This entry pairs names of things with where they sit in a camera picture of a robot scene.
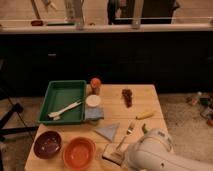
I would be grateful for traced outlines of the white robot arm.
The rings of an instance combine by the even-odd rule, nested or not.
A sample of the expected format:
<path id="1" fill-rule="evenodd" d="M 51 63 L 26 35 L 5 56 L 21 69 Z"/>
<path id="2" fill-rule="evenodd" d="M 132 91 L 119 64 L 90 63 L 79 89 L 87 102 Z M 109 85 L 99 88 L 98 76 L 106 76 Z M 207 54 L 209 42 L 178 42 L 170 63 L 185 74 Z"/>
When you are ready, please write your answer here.
<path id="1" fill-rule="evenodd" d="M 213 164 L 175 155 L 172 149 L 166 131 L 151 129 L 127 147 L 124 163 L 129 171 L 213 171 Z"/>

